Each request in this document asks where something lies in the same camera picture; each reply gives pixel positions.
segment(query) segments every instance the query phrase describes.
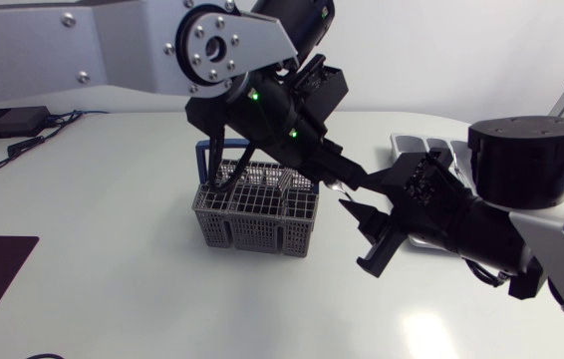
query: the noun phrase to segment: basket handle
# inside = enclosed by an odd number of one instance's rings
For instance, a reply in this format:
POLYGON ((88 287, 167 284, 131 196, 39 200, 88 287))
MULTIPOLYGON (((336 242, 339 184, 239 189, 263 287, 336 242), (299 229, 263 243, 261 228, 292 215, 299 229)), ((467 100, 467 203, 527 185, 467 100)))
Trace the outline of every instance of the basket handle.
MULTIPOLYGON (((198 143, 195 144, 195 157, 198 162, 200 184, 205 184, 208 180, 205 151, 208 151, 210 146, 211 142, 209 140, 198 141, 198 143)), ((226 149, 246 149, 247 146, 249 146, 248 140, 224 139, 224 147, 226 149)))

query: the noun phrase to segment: screw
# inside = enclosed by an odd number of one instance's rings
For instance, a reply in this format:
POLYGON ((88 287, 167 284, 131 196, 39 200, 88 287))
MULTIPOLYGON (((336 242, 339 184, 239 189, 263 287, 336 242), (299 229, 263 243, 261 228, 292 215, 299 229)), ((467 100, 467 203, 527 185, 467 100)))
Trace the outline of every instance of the screw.
POLYGON ((200 58, 200 55, 195 54, 193 55, 193 59, 191 59, 191 64, 198 66, 202 63, 202 58, 200 58))
POLYGON ((65 25, 65 27, 73 28, 74 25, 76 25, 76 19, 74 18, 74 15, 72 15, 70 13, 65 13, 65 14, 63 14, 63 17, 61 18, 61 23, 63 23, 63 25, 65 25))
POLYGON ((222 16, 218 16, 217 20, 215 20, 215 27, 220 30, 224 29, 224 18, 222 16))
POLYGON ((81 71, 76 77, 76 80, 78 80, 81 84, 86 85, 89 84, 92 79, 90 79, 90 76, 85 71, 81 71))
POLYGON ((201 39, 204 37, 204 29, 202 28, 202 26, 198 25, 195 27, 195 37, 198 39, 201 39))
POLYGON ((173 55, 175 53, 175 48, 172 44, 169 43, 164 44, 164 49, 162 50, 164 51, 165 55, 173 55))

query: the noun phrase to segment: white table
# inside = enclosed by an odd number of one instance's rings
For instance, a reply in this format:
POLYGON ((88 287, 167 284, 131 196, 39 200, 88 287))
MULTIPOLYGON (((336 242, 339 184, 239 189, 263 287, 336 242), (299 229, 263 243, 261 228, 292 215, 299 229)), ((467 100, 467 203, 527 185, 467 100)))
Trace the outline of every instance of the white table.
MULTIPOLYGON (((391 132, 467 128, 405 113, 327 125, 369 173, 389 162, 391 132)), ((203 138, 184 114, 90 116, 0 170, 0 235, 41 238, 0 302, 0 358, 564 357, 547 287, 519 301, 406 244, 374 278, 355 263, 368 243, 324 187, 306 258, 208 248, 190 209, 203 138)))

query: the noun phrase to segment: black cylindrical motor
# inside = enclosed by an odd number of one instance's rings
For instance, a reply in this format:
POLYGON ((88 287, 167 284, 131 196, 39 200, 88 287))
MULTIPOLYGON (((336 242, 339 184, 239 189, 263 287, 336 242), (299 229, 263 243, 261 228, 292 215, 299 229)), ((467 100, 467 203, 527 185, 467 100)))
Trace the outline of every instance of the black cylindrical motor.
MULTIPOLYGON (((320 43, 335 17, 333 0, 259 0, 251 11, 280 20, 298 51, 300 64, 320 43)), ((284 65, 295 70, 293 61, 284 65)))

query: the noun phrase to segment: gray plastic basket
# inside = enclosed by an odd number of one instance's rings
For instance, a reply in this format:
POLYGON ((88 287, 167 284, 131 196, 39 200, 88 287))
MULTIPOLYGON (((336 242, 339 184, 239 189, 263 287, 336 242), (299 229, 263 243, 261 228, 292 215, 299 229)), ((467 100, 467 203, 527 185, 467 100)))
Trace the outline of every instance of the gray plastic basket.
MULTIPOLYGON (((236 165, 222 160, 218 182, 228 179, 236 165)), ((316 191, 294 170, 251 162, 227 193, 202 183, 192 209, 208 246, 304 257, 317 212, 316 191)))

